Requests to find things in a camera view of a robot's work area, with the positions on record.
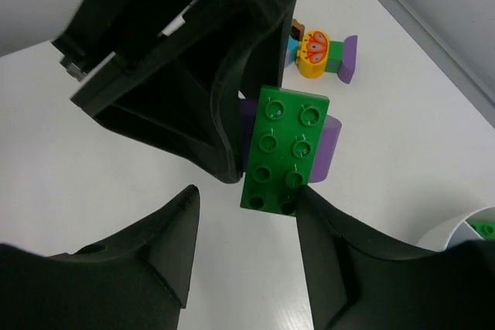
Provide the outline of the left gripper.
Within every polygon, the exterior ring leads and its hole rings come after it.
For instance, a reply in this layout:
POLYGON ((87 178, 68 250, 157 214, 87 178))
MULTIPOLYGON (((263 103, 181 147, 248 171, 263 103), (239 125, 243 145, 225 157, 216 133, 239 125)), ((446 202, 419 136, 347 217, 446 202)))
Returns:
POLYGON ((103 128, 241 177, 241 96, 278 86, 296 0, 83 0, 54 40, 103 128))

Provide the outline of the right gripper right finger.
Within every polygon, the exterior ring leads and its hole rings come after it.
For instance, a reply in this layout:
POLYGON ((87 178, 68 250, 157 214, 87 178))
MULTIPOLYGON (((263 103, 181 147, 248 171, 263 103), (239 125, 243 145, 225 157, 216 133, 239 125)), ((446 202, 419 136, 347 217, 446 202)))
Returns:
POLYGON ((442 252, 404 243, 327 202, 296 199, 306 287, 316 329, 492 329, 494 244, 442 252))

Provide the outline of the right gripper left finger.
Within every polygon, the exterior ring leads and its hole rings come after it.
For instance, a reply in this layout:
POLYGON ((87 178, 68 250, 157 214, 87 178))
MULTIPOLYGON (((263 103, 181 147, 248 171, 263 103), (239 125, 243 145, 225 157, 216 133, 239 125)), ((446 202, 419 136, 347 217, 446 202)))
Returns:
POLYGON ((1 247, 3 329, 175 329, 200 218, 189 185, 162 208, 76 253, 1 247))

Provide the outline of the purple arch lego brick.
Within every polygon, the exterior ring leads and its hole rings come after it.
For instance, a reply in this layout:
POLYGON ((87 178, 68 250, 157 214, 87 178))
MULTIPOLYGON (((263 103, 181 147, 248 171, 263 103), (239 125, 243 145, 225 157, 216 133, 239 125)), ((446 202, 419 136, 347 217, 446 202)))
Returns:
MULTIPOLYGON (((251 147, 251 139, 254 131, 258 102, 256 100, 241 99, 241 132, 243 150, 243 171, 247 170, 248 156, 251 147)), ((333 159, 334 151, 340 136, 342 123, 327 115, 323 132, 319 140, 314 164, 312 166, 309 183, 322 182, 327 178, 329 168, 333 159)))

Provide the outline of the green lego plate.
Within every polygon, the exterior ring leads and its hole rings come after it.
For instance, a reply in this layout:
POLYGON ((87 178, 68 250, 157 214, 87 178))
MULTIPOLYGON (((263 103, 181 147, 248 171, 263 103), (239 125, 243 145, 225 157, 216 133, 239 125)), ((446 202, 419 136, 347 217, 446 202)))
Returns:
POLYGON ((295 215, 309 183, 329 98, 280 87, 261 88, 241 194, 241 208, 295 215))

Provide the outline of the teal lego brick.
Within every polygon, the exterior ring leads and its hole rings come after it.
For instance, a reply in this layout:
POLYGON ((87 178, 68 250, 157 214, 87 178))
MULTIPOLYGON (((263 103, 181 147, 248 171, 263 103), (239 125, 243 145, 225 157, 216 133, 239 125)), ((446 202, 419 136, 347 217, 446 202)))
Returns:
POLYGON ((291 56, 296 55, 298 49, 299 49, 299 41, 290 36, 288 38, 288 45, 286 50, 287 54, 291 56))

